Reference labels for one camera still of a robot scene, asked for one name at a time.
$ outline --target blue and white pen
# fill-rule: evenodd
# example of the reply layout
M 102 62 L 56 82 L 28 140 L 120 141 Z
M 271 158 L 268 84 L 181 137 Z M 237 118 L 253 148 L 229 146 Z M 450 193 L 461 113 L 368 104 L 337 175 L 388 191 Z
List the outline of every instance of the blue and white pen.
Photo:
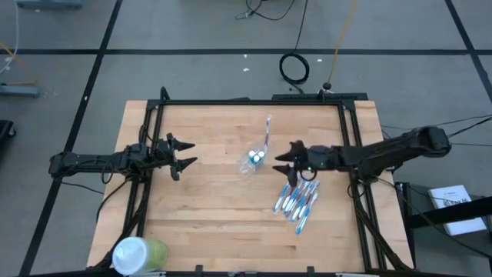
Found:
M 315 182 L 305 181 L 305 182 L 307 184 L 304 187 L 304 190 L 302 191 L 302 196 L 300 197 L 299 205 L 294 210 L 294 213 L 292 214 L 291 218 L 289 219 L 290 222 L 296 221 L 298 219 L 298 216 L 299 216 L 299 218 L 301 217 L 301 210 L 307 204 L 306 201 L 308 200 L 309 195 L 314 191 L 315 188 L 317 188 L 319 186 L 319 183 L 320 183 L 319 181 L 315 181 Z
M 313 208 L 314 201 L 317 199 L 317 192 L 313 194 L 313 197 L 309 201 L 309 205 L 306 208 L 306 213 L 304 214 L 304 217 L 300 220 L 298 227 L 295 230 L 296 235 L 300 235 L 302 232 L 302 229 L 306 225 L 306 220 L 308 220 L 308 216 L 311 214 L 311 209 Z
M 288 193 L 287 197 L 285 198 L 284 204 L 282 204 L 282 209 L 285 211 L 285 208 L 287 208 L 287 204 L 289 203 L 289 200 L 291 200 L 292 193 L 295 192 L 295 189 L 291 189 L 291 192 Z
M 280 209 L 282 205 L 282 200 L 284 200 L 284 197 L 287 195 L 287 192 L 289 191 L 289 188 L 291 185 L 289 185 L 289 182 L 284 186 L 284 189 L 282 189 L 282 193 L 280 194 L 280 197 L 277 200 L 277 204 L 274 206 L 274 213 L 277 213 L 278 210 Z
M 297 188 L 294 189 L 294 192 L 292 192 L 292 195 L 289 198 L 289 202 L 287 203 L 287 206 L 284 209 L 284 215 L 285 216 L 288 216 L 289 212 L 292 210 L 292 208 L 294 206 L 294 201 L 297 198 L 297 196 L 299 195 L 300 190 L 301 189 L 299 188 L 299 185 L 298 185 Z
M 320 186 L 320 182 L 319 181 L 316 181 L 314 182 L 314 185 L 313 187 L 307 192 L 306 194 L 306 200 L 304 201 L 304 205 L 300 206 L 301 207 L 301 211 L 299 212 L 299 219 L 301 219 L 301 217 L 304 215 L 304 212 L 306 211 L 306 208 L 309 204 L 309 201 L 311 200 L 312 198 L 312 195 L 314 194 L 314 192 L 316 192 L 317 188 Z
M 293 210 L 296 204 L 301 200 L 301 195 L 303 191 L 309 186 L 309 181 L 302 181 L 301 185 L 298 185 L 296 190 L 294 191 L 291 199 L 289 200 L 289 203 L 287 204 L 287 207 L 285 208 L 284 212 L 286 212 L 286 215 L 289 215 Z
M 294 204 L 291 207 L 292 216 L 289 218 L 289 222 L 294 222 L 301 211 L 302 206 L 306 202 L 306 195 L 308 195 L 311 188 L 314 186 L 314 183 L 309 181 L 304 181 L 304 186 L 300 191 L 299 197 L 295 199 Z

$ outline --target concrete floor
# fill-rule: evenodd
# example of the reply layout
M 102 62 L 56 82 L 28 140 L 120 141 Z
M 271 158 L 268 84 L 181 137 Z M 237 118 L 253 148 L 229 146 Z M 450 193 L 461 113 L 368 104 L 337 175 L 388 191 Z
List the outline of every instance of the concrete floor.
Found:
M 115 0 L 84 1 L 79 11 L 21 10 L 21 48 L 98 49 Z M 454 0 L 476 49 L 492 48 L 492 2 Z M 287 0 L 265 2 L 261 11 L 280 15 Z M 304 3 L 296 1 L 285 19 L 257 16 L 235 21 L 243 0 L 124 0 L 109 49 L 290 48 L 295 44 Z M 334 48 L 349 1 L 311 0 L 299 48 Z M 0 10 L 0 42 L 13 48 L 11 1 Z M 359 1 L 343 48 L 466 49 L 444 1 Z M 7 56 L 0 55 L 0 61 Z M 42 96 L 0 98 L 0 118 L 15 121 L 18 135 L 0 166 L 0 275 L 17 275 L 51 184 L 48 158 L 62 151 L 94 64 L 95 55 L 21 55 L 42 85 Z M 74 152 L 112 152 L 129 99 L 157 98 L 165 85 L 172 98 L 270 98 L 289 92 L 278 73 L 280 55 L 106 55 Z M 311 76 L 302 88 L 316 92 L 325 82 L 332 56 L 305 55 Z M 492 72 L 492 56 L 481 56 Z M 288 75 L 302 74 L 293 61 Z M 14 63 L 0 82 L 31 76 Z M 414 127 L 492 113 L 492 104 L 469 55 L 342 55 L 332 81 L 336 92 L 366 92 L 376 101 L 381 123 Z M 469 122 L 448 125 L 458 130 Z M 387 130 L 398 135 L 398 130 Z M 492 125 L 481 125 L 453 142 L 490 143 Z M 430 187 L 466 185 L 469 193 L 492 195 L 492 148 L 455 146 L 443 159 L 415 159 L 396 180 Z M 79 182 L 103 190 L 98 176 Z M 62 186 L 32 273 L 83 269 L 101 196 Z M 417 267 L 424 272 L 490 276 L 485 259 L 419 245 Z

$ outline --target wooden tabletop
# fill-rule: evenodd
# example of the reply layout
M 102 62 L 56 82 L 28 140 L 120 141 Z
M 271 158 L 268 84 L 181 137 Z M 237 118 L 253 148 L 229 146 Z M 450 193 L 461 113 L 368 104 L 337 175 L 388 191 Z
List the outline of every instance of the wooden tabletop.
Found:
M 116 151 L 138 140 L 145 106 L 145 101 L 127 102 Z M 374 102 L 356 102 L 356 107 L 362 142 L 381 141 Z M 266 165 L 244 179 L 238 161 L 249 145 L 264 140 L 269 115 L 271 145 Z M 346 118 L 352 133 L 348 113 Z M 318 173 L 319 198 L 301 235 L 294 234 L 295 225 L 284 216 L 272 212 L 286 183 L 286 177 L 271 168 L 283 164 L 274 157 L 287 152 L 289 142 L 298 139 L 306 146 L 343 145 L 336 107 L 168 105 L 161 135 L 168 132 L 182 142 L 196 144 L 179 152 L 180 159 L 196 156 L 198 160 L 186 168 L 179 182 L 171 180 L 167 167 L 154 170 L 144 237 L 167 244 L 163 270 L 194 271 L 196 265 L 203 265 L 205 271 L 305 272 L 312 265 L 316 272 L 364 271 L 353 201 L 347 195 L 347 173 Z M 388 173 L 381 178 L 392 182 Z M 122 180 L 115 176 L 105 194 Z M 102 209 L 88 265 L 99 262 L 121 234 L 129 190 L 126 185 Z M 379 182 L 372 190 L 381 234 L 411 266 L 394 189 Z M 367 240 L 372 265 L 377 267 L 369 232 Z

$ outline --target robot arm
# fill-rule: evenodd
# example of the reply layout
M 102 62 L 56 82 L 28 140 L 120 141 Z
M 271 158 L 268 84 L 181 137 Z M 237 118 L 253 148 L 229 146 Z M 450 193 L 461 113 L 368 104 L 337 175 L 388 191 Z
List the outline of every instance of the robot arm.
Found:
M 167 140 L 157 141 L 157 148 L 152 151 L 145 143 L 128 145 L 125 150 L 112 155 L 79 155 L 62 152 L 50 158 L 48 172 L 53 178 L 71 176 L 79 172 L 117 172 L 124 176 L 140 175 L 145 177 L 149 169 L 169 165 L 173 180 L 179 180 L 178 172 L 182 172 L 197 158 L 178 160 L 175 150 L 186 150 L 194 146 L 192 143 L 179 142 L 171 133 Z
M 391 166 L 421 155 L 430 158 L 444 157 L 450 150 L 451 145 L 443 129 L 422 127 L 396 138 L 361 147 L 313 145 L 307 149 L 302 141 L 291 142 L 291 150 L 275 159 L 293 162 L 293 167 L 289 164 L 276 165 L 274 169 L 284 173 L 291 186 L 298 183 L 298 172 L 303 179 L 307 179 L 303 175 L 305 171 L 314 173 L 311 178 L 314 179 L 318 171 L 354 170 L 360 180 L 370 181 Z

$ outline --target yellow cable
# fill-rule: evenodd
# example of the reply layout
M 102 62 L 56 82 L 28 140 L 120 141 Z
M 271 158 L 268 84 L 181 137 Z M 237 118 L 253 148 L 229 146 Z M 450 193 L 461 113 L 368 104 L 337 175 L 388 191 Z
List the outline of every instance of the yellow cable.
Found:
M 1 46 L 4 50 L 6 50 L 6 52 L 7 52 L 8 54 L 10 54 L 10 56 L 11 56 L 14 60 L 16 60 L 16 61 L 20 64 L 20 66 L 21 66 L 22 68 L 24 68 L 24 70 L 25 70 L 25 71 L 27 71 L 29 75 L 31 75 L 31 77 L 32 77 L 34 80 L 37 80 L 37 78 L 36 78 L 36 74 L 34 74 L 34 72 L 33 72 L 33 71 L 32 71 L 32 70 L 31 70 L 31 69 L 30 69 L 30 68 L 29 68 L 29 67 L 28 67 L 28 66 L 27 66 L 27 65 L 26 65 L 26 64 L 25 64 L 22 60 L 21 60 L 21 58 L 19 58 L 19 57 L 18 57 L 18 55 L 14 55 L 14 54 L 13 54 L 13 53 L 12 53 L 12 52 L 11 52 L 11 51 L 7 48 L 7 46 L 5 46 L 5 45 L 4 45 L 3 43 L 1 43 L 1 42 L 0 42 L 0 46 Z M 28 83 L 32 83 L 33 85 L 36 85 L 36 84 L 38 84 L 38 81 L 32 81 L 32 82 L 19 82 L 19 83 L 14 83 L 13 85 L 27 85 Z
M 15 82 L 15 83 L 9 83 L 7 85 L 36 85 L 36 81 Z
M 341 35 L 340 35 L 340 38 L 338 39 L 337 47 L 335 48 L 335 54 L 333 57 L 333 62 L 331 63 L 330 75 L 328 76 L 328 84 L 330 84 L 331 76 L 333 75 L 333 72 L 335 71 L 335 65 L 337 64 L 337 57 L 338 57 L 338 49 L 340 49 L 341 43 L 344 40 L 345 32 L 347 31 L 348 25 L 351 23 L 352 15 L 354 14 L 356 5 L 357 5 L 357 0 L 353 0 L 351 10 L 348 12 L 347 19 L 345 19 L 345 26 L 341 30 Z

